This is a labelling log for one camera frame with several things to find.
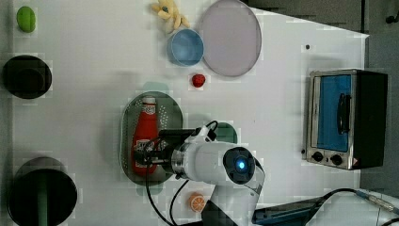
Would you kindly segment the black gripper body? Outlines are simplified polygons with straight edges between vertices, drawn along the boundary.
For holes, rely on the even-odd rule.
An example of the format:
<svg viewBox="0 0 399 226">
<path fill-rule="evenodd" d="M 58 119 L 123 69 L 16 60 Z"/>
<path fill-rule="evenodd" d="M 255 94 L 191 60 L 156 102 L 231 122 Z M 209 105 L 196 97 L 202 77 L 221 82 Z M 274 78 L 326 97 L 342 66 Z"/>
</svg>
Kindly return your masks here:
<svg viewBox="0 0 399 226">
<path fill-rule="evenodd" d="M 172 153 L 190 138 L 200 133 L 195 129 L 165 129 L 153 138 L 140 138 L 135 141 L 135 162 L 139 165 L 167 165 Z"/>
</svg>

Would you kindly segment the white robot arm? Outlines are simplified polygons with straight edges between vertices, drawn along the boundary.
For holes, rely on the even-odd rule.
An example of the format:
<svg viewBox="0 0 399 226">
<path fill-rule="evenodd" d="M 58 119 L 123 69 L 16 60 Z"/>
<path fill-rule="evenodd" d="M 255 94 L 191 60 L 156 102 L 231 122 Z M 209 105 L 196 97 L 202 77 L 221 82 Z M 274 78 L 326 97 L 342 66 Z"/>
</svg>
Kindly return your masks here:
<svg viewBox="0 0 399 226">
<path fill-rule="evenodd" d="M 200 214 L 201 226 L 249 226 L 258 203 L 265 173 L 246 148 L 218 141 L 206 126 L 162 130 L 161 151 L 154 140 L 141 144 L 134 159 L 142 165 L 160 165 L 165 172 L 215 188 Z"/>
</svg>

